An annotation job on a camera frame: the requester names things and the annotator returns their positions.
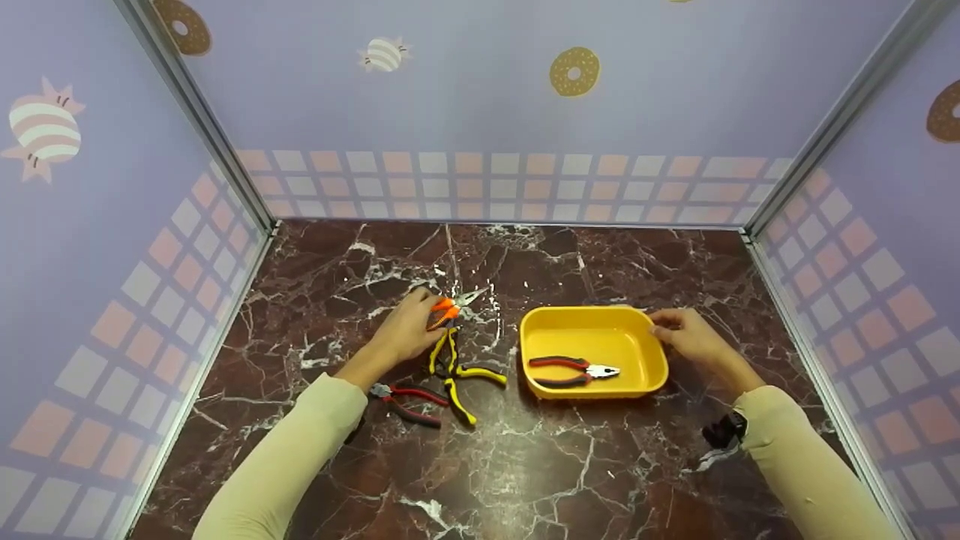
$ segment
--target orange pliers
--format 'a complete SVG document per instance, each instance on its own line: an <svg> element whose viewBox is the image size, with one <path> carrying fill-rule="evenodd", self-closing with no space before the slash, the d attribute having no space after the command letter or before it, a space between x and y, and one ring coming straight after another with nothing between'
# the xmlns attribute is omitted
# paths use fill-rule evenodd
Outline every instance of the orange pliers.
<svg viewBox="0 0 960 540"><path fill-rule="evenodd" d="M436 330L441 327L451 327L457 316L460 315L460 309L480 297L487 290L487 287L477 289L473 292L467 292L453 298L443 297L440 301L430 308L430 318L427 319L426 329Z"/></svg>

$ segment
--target purple wall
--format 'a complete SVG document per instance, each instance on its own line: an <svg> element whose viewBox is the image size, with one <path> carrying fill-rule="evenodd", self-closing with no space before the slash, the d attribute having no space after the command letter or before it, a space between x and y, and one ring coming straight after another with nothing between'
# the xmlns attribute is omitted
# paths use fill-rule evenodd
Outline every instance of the purple wall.
<svg viewBox="0 0 960 540"><path fill-rule="evenodd" d="M724 227L909 3L185 2L210 36L186 63L278 216ZM377 37L412 58L367 72ZM562 97L575 46L600 77Z"/></svg>
<svg viewBox="0 0 960 540"><path fill-rule="evenodd" d="M5 5L0 44L0 537L111 538L262 235L112 4Z"/></svg>
<svg viewBox="0 0 960 540"><path fill-rule="evenodd" d="M926 119L960 80L957 50L960 10L763 237L873 459L933 538L960 538L960 143Z"/></svg>

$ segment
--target yellow pliers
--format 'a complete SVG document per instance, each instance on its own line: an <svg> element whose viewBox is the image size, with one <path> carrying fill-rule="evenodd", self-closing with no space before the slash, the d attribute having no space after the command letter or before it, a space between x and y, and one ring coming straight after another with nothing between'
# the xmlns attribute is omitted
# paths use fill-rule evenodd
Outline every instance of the yellow pliers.
<svg viewBox="0 0 960 540"><path fill-rule="evenodd" d="M453 409L453 412L469 426L476 426L476 416L470 414L470 412L464 408L463 404L460 403L460 398L457 397L456 380L480 377L506 387L507 377L502 373L497 373L494 370L485 367L461 366L460 362L458 361L459 356L457 354L457 341L455 339L456 333L456 327L449 328L444 332L443 337L437 341L437 345L434 346L433 351L430 353L430 375L437 375L444 380L444 389L446 390L447 396L450 398L450 408ZM438 357L440 356L440 353L446 344L449 344L450 348L450 361L446 364L446 366L444 366L442 361L438 362Z"/></svg>

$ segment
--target plastic container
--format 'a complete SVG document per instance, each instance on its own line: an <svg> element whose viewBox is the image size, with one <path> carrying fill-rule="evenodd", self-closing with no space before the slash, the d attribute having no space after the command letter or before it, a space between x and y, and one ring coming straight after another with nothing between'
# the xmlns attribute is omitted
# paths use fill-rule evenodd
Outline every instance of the plastic container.
<svg viewBox="0 0 960 540"><path fill-rule="evenodd" d="M629 306L538 307L520 321L523 374L537 397L545 400L638 398L666 382L666 356L650 334L653 322ZM546 388L536 379L568 379L567 367L531 368L531 358L573 356L593 364L620 368L620 374L585 386Z"/></svg>

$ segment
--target grid tile pattern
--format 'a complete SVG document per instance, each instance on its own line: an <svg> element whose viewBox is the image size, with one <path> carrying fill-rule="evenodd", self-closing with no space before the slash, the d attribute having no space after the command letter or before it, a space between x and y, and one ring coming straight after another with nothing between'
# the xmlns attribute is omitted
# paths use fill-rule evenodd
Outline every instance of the grid tile pattern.
<svg viewBox="0 0 960 540"><path fill-rule="evenodd" d="M367 151L282 151L281 162L277 152L238 152L277 217L618 226L739 227L792 162Z"/></svg>
<svg viewBox="0 0 960 540"><path fill-rule="evenodd" d="M307 167L298 152L272 156L282 171ZM242 293L261 238L211 163L104 300L52 391L5 441L6 452L45 459L56 475L0 467L0 536L96 537L119 527Z"/></svg>
<svg viewBox="0 0 960 540"><path fill-rule="evenodd" d="M761 241L904 508L915 522L951 527L960 500L960 329L947 326L823 170Z"/></svg>

